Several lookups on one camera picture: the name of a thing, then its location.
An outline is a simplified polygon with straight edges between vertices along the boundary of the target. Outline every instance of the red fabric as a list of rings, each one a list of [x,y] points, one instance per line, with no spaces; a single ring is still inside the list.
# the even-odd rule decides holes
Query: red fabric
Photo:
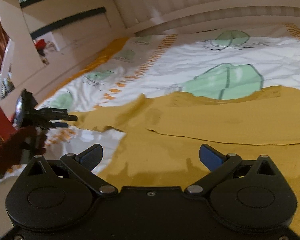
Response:
[[[7,141],[0,145],[0,174],[4,174],[12,165],[17,165],[20,162],[22,155],[21,145],[27,137],[36,137],[37,131],[35,127],[28,126],[15,131]],[[39,141],[38,154],[45,153],[44,142],[46,136],[42,135]]]
[[[13,113],[12,116],[10,116],[9,121],[13,124],[14,122],[14,117],[16,116],[16,113]]]
[[[7,139],[9,139],[10,135],[12,135],[15,132],[15,128],[12,126],[12,123],[0,107],[0,136],[3,140],[6,141]]]
[[[44,39],[42,39],[42,40],[39,40],[36,42],[35,48],[37,50],[44,49],[46,47],[46,45],[47,45],[47,43],[44,41]]]

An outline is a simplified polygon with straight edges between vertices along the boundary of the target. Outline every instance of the metal screw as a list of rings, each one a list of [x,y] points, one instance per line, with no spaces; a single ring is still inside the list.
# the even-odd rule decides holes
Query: metal screw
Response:
[[[99,188],[99,191],[103,194],[111,194],[115,192],[115,187],[112,185],[104,185]]]
[[[198,194],[203,191],[203,188],[199,185],[191,185],[187,187],[187,190],[190,194]]]
[[[24,240],[24,238],[22,236],[15,236],[13,240]]]
[[[155,196],[155,192],[150,191],[150,192],[147,193],[147,195],[148,195],[149,197],[154,197],[154,196]]]

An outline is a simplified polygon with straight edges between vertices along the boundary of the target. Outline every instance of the orange striped pattern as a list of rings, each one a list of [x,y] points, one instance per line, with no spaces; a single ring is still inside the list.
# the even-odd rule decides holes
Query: orange striped pattern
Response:
[[[108,100],[113,100],[116,98],[117,94],[120,93],[123,87],[126,86],[127,82],[139,79],[143,76],[149,68],[159,59],[161,56],[171,47],[171,45],[176,41],[177,34],[172,34],[166,36],[160,43],[160,45],[153,51],[150,58],[146,63],[142,64],[132,76],[125,76],[121,81],[116,83],[117,87],[111,88],[104,94],[102,103],[107,103]]]
[[[294,24],[285,24],[290,35],[300,40],[300,29]]]
[[[107,47],[105,47],[102,51],[98,53],[98,57],[88,66],[86,66],[83,70],[74,74],[72,77],[67,78],[61,84],[58,85],[54,90],[52,90],[45,98],[48,99],[52,97],[59,89],[70,83],[72,80],[82,76],[83,74],[94,70],[96,67],[100,66],[103,63],[106,63],[114,54],[119,52],[123,46],[126,44],[129,38],[120,38],[113,40]]]
[[[18,164],[18,165],[14,165],[13,167],[7,169],[7,173],[13,173],[14,170],[20,169],[22,167],[22,165]]]
[[[61,141],[69,141],[77,133],[70,128],[61,129],[60,133],[55,134],[49,138],[45,143],[45,148],[49,147],[51,144],[56,144]]]

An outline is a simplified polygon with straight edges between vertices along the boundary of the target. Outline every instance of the yellow sheet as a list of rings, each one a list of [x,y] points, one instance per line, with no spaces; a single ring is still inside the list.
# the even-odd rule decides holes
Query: yellow sheet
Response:
[[[79,128],[113,127],[127,133],[99,174],[118,188],[186,187],[208,174],[198,157],[203,143],[244,159],[270,155],[297,195],[298,210],[291,226],[300,234],[299,90],[269,87],[227,101],[183,92],[151,99],[141,95],[125,106],[72,114],[78,115],[72,124]]]

